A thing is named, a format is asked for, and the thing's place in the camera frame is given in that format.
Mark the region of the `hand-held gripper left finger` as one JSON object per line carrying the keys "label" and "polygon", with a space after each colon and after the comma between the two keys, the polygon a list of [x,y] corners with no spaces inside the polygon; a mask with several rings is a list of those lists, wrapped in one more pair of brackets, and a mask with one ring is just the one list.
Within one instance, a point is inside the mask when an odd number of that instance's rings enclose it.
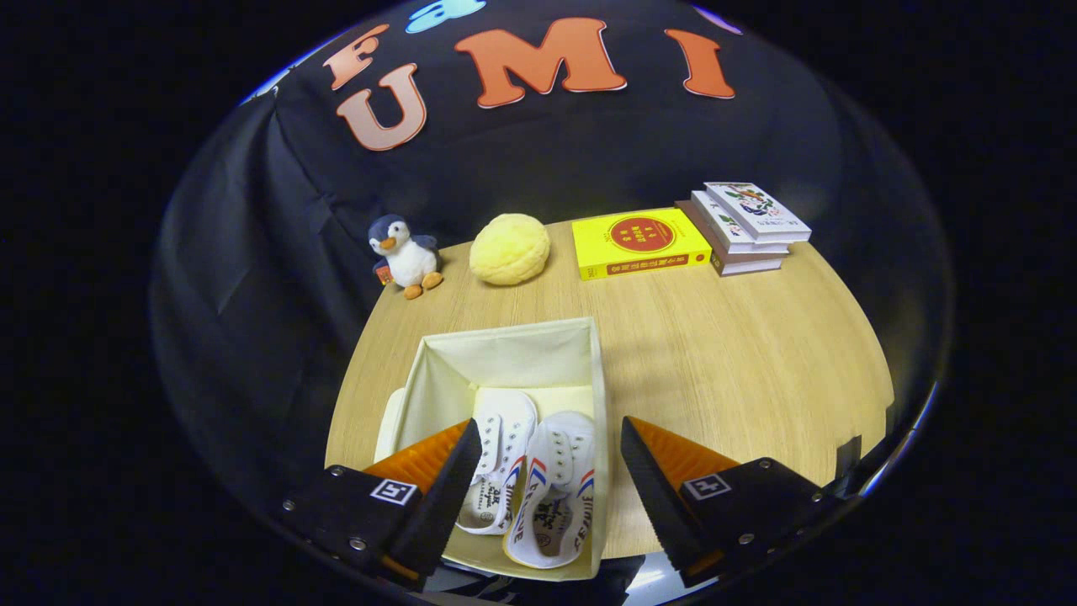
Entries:
{"label": "hand-held gripper left finger", "polygon": [[330,465],[280,501],[280,523],[349,569],[423,586],[440,563],[480,454],[480,429],[466,419],[364,470]]}

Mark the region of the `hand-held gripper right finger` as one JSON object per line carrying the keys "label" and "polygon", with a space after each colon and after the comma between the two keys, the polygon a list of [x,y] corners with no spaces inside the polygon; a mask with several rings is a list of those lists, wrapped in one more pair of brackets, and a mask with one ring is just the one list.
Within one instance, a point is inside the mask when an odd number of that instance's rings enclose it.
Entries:
{"label": "hand-held gripper right finger", "polygon": [[623,418],[620,451],[686,587],[763,567],[843,506],[775,459],[738,463],[637,417]]}

